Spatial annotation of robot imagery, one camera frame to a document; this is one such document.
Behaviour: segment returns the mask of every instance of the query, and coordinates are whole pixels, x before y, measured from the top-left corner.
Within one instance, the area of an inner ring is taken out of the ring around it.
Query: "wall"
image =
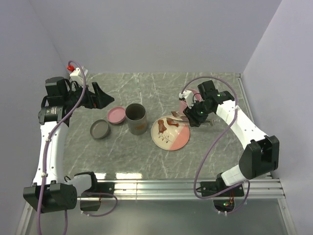
[[[12,235],[38,164],[45,79],[66,71],[28,1],[0,2],[0,54],[0,228]]]
[[[257,124],[280,140],[276,173],[300,235],[313,231],[312,10],[311,0],[283,0],[244,71]]]
[[[30,0],[92,72],[243,72],[281,0]]]

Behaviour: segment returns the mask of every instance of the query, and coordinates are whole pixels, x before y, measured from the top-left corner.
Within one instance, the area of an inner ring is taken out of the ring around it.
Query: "marble table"
[[[102,110],[77,109],[71,120],[64,152],[64,174],[73,177],[83,171],[94,171],[98,179],[170,179],[194,178],[208,147],[226,128],[224,121],[211,114],[215,125],[190,128],[190,140],[177,151],[166,151],[154,144],[150,129],[162,116],[170,115],[179,108],[178,94],[191,79],[213,75],[225,79],[235,89],[239,105],[248,115],[243,92],[235,73],[100,73],[88,74],[87,82],[98,82],[115,102]],[[200,79],[190,88],[205,79]],[[214,81],[219,91],[228,88]],[[132,135],[126,123],[111,125],[111,134],[103,140],[94,140],[89,129],[98,119],[106,119],[108,111],[115,106],[127,107],[140,103],[147,110],[149,127],[141,136]],[[229,131],[213,148],[204,164],[200,177],[216,177],[220,172],[238,163],[243,152],[236,136]]]

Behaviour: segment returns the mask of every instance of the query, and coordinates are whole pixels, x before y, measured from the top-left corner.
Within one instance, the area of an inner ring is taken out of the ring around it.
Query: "pink bowl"
[[[125,109],[123,107],[112,108],[107,115],[107,119],[112,124],[119,124],[126,118]]]
[[[197,94],[197,93],[199,93],[199,91],[197,91],[197,90],[195,90],[195,89],[187,89],[187,90],[188,90],[188,91],[192,91],[193,94],[196,94],[196,95],[195,95],[195,98],[196,98],[198,101],[202,101],[201,95],[200,95],[200,94]],[[186,102],[180,100],[180,101],[179,101],[179,112],[182,114],[183,111],[185,110],[185,108],[187,108]]]

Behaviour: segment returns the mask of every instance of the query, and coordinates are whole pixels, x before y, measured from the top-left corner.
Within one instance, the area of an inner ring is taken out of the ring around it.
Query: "gray cup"
[[[147,113],[141,104],[130,104],[125,113],[130,133],[139,136],[147,131]]]

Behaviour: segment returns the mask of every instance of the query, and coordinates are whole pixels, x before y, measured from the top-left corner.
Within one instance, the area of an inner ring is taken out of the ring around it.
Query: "orange logo on cup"
[[[136,130],[142,130],[143,128],[145,128],[146,124],[142,124],[140,126],[135,127]]]

